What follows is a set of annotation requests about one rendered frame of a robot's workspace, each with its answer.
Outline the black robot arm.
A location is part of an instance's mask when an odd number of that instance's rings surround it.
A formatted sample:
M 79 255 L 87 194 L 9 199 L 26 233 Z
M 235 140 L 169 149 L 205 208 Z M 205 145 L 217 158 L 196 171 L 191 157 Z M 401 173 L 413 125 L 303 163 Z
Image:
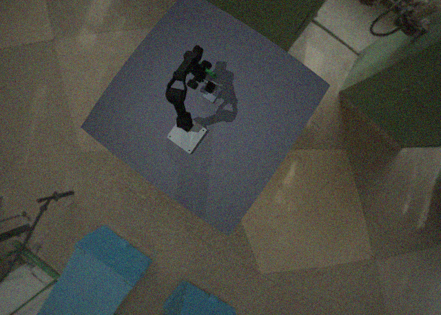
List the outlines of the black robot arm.
M 171 81 L 168 82 L 165 96 L 167 100 L 174 105 L 177 118 L 176 126 L 178 128 L 183 128 L 186 132 L 192 128 L 191 113 L 186 112 L 184 100 L 187 93 L 186 76 L 189 73 L 197 72 L 200 69 L 199 61 L 203 55 L 204 49 L 199 47 L 199 45 L 194 46 L 193 51 L 186 51 L 183 55 L 184 60 L 182 64 L 178 67 L 177 71 L 173 73 Z M 191 72 L 191 71 L 192 72 Z M 173 83 L 178 80 L 182 81 L 185 87 L 184 90 L 179 90 L 176 88 L 171 88 Z

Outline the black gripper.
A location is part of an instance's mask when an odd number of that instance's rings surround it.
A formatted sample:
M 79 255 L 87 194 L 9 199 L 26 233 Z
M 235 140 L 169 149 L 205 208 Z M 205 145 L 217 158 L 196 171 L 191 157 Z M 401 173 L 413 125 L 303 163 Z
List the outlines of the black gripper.
M 203 67 L 201 67 L 203 66 Z M 207 76 L 206 68 L 210 70 L 212 67 L 212 64 L 209 61 L 202 61 L 200 64 L 200 69 L 197 72 L 193 72 L 194 78 L 189 80 L 187 82 L 188 87 L 196 89 L 198 87 L 198 81 L 199 83 L 204 82 L 203 79 Z

